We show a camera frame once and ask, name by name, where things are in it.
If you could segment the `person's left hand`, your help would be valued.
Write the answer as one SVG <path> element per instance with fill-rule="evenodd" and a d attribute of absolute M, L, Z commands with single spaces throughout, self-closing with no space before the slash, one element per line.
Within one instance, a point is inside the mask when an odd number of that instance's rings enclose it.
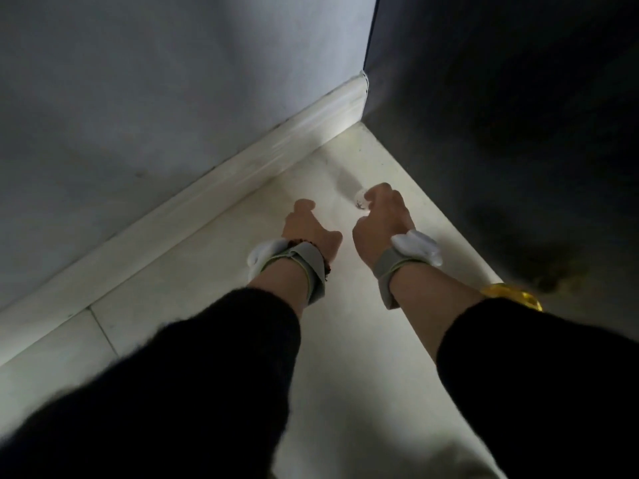
<path fill-rule="evenodd" d="M 330 230 L 325 229 L 313 214 L 315 206 L 315 202 L 309 199 L 296 201 L 284 220 L 281 237 L 289 241 L 308 241 L 315 245 L 324 258 L 324 231 Z M 334 261 L 325 260 L 328 264 Z"/>

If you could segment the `person's right hand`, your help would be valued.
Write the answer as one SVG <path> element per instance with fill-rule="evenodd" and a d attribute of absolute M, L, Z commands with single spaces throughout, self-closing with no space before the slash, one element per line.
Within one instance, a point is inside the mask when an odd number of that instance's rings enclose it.
<path fill-rule="evenodd" d="M 374 235 L 353 237 L 355 249 L 363 263 L 373 270 L 382 253 L 392 245 L 392 237 L 415 229 L 415 224 L 400 192 L 388 183 L 377 184 L 365 196 L 369 214 L 374 219 Z"/>

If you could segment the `person's left forearm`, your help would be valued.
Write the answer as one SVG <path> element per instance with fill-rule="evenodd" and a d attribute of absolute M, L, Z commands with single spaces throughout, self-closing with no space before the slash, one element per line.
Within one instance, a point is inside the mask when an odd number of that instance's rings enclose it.
<path fill-rule="evenodd" d="M 0 446 L 0 479 L 268 479 L 286 429 L 308 278 L 280 258 L 173 322 Z"/>

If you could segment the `yellow round container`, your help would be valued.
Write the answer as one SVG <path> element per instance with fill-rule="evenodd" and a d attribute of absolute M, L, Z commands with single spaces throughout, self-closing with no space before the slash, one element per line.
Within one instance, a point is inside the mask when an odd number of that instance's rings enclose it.
<path fill-rule="evenodd" d="M 481 289 L 483 296 L 488 298 L 504 298 L 528 308 L 543 312 L 542 305 L 537 297 L 530 292 L 504 282 L 492 283 Z"/>

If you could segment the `person's right forearm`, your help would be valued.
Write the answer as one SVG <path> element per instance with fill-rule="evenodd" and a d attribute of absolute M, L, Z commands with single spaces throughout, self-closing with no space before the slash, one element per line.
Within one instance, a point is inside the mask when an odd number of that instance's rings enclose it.
<path fill-rule="evenodd" d="M 509 479 L 639 479 L 639 343 L 406 264 L 390 292 Z"/>

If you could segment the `white baseboard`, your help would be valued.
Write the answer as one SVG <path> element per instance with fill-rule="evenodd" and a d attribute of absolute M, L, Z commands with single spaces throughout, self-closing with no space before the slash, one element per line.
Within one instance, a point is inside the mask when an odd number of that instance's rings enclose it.
<path fill-rule="evenodd" d="M 362 119 L 364 72 L 0 311 L 0 367 Z"/>

